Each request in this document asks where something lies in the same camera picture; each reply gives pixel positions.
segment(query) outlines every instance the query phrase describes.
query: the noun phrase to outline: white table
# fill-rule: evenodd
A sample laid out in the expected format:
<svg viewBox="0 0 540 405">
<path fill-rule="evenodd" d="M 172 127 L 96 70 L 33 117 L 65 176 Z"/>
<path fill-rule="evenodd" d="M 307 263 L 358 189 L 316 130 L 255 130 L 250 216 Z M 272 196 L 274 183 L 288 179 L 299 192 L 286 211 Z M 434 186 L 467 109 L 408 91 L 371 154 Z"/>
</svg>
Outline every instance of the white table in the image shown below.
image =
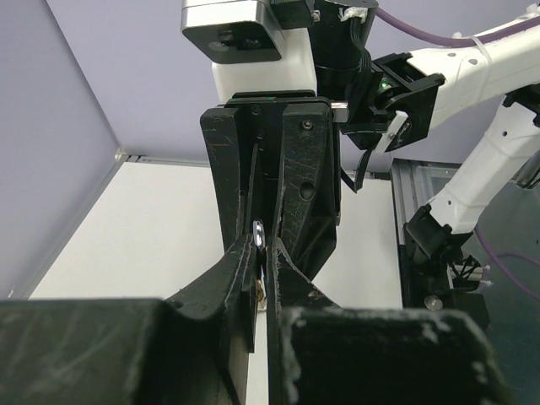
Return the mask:
<svg viewBox="0 0 540 405">
<path fill-rule="evenodd" d="M 223 254 L 206 167 L 124 164 L 32 294 L 52 298 L 166 298 Z M 343 187 L 337 249 L 314 280 L 353 308 L 400 308 L 389 181 Z M 247 403 L 267 403 L 266 317 L 259 314 Z"/>
</svg>

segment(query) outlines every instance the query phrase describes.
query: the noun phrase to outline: gray wall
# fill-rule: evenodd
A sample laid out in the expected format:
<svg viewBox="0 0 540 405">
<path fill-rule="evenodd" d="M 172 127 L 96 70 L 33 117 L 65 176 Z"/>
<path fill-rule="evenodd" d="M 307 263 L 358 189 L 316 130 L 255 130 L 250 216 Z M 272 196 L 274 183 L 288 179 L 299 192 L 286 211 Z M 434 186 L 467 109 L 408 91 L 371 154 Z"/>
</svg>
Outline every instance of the gray wall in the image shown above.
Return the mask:
<svg viewBox="0 0 540 405">
<path fill-rule="evenodd" d="M 45 0 L 0 2 L 0 298 L 25 296 L 115 164 L 116 140 Z"/>
<path fill-rule="evenodd" d="M 134 154 L 205 160 L 198 117 L 218 99 L 209 60 L 180 34 L 181 0 L 48 2 L 121 145 Z M 439 35 L 476 34 L 525 13 L 530 3 L 380 0 L 386 11 Z M 380 20 L 368 45 L 376 57 L 429 46 Z M 497 103 L 460 114 L 396 156 L 462 162 Z M 360 152 L 344 142 L 344 163 L 353 167 Z M 388 167 L 387 158 L 376 166 Z"/>
</svg>

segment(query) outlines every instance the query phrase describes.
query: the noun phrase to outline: white tabletop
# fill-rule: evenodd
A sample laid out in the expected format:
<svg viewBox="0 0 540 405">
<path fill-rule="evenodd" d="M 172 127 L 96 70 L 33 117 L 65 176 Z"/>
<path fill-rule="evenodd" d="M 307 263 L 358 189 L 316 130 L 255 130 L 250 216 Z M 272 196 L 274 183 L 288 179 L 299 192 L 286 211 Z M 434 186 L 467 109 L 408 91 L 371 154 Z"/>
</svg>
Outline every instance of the white tabletop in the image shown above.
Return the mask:
<svg viewBox="0 0 540 405">
<path fill-rule="evenodd" d="M 124 164 L 32 294 L 166 298 L 223 255 L 210 169 Z M 343 187 L 337 249 L 314 280 L 353 308 L 400 308 L 389 181 Z M 247 403 L 267 403 L 266 317 L 256 327 Z"/>
</svg>

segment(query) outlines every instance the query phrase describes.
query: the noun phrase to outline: purple cable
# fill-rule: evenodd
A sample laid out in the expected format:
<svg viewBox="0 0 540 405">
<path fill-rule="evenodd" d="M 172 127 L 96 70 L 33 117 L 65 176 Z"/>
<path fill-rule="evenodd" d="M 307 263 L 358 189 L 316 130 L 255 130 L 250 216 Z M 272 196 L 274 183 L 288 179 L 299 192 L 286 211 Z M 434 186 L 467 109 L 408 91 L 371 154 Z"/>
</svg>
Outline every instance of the purple cable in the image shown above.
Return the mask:
<svg viewBox="0 0 540 405">
<path fill-rule="evenodd" d="M 433 35 L 433 34 L 430 34 L 429 32 L 419 30 L 418 28 L 414 28 L 412 25 L 404 23 L 403 21 L 390 15 L 389 13 L 387 13 L 385 10 L 381 8 L 377 9 L 376 15 L 377 17 L 382 19 L 384 22 L 404 32 L 405 34 L 409 34 L 413 36 L 414 38 L 417 38 L 421 41 L 429 42 L 431 44 L 444 46 L 448 48 L 467 48 L 469 46 L 477 45 L 476 42 L 474 42 L 474 40 L 471 40 L 470 38 L 463 38 L 463 39 L 446 38 L 444 36 Z M 488 44 L 489 42 L 501 40 L 507 36 L 517 34 L 518 32 L 522 32 L 524 30 L 529 30 L 530 28 L 534 28 L 539 25 L 540 25 L 540 18 L 533 17 L 531 19 L 523 21 L 522 23 L 513 24 L 510 27 L 506 27 L 506 28 L 503 28 L 502 30 L 492 32 L 491 34 L 480 35 L 478 39 L 483 44 Z"/>
<path fill-rule="evenodd" d="M 517 279 L 517 277 L 505 266 L 505 264 L 500 260 L 500 258 L 503 255 L 497 255 L 492 247 L 489 245 L 489 243 L 486 241 L 486 239 L 483 236 L 482 231 L 478 226 L 474 229 L 476 232 L 476 235 L 478 237 L 478 240 L 480 241 L 480 245 L 482 245 L 483 249 L 488 253 L 489 258 L 495 263 L 502 272 L 510 279 L 512 283 L 514 283 L 521 291 L 523 291 L 525 294 L 529 295 L 530 297 L 534 298 L 537 301 L 540 301 L 540 295 L 536 294 L 534 291 L 530 290 L 525 284 L 523 284 L 520 280 Z M 521 259 L 527 260 L 529 262 L 538 264 L 540 266 L 540 262 L 532 259 L 530 257 L 527 257 L 525 255 L 522 255 L 521 253 L 504 253 L 504 255 L 508 257 L 519 257 Z"/>
</svg>

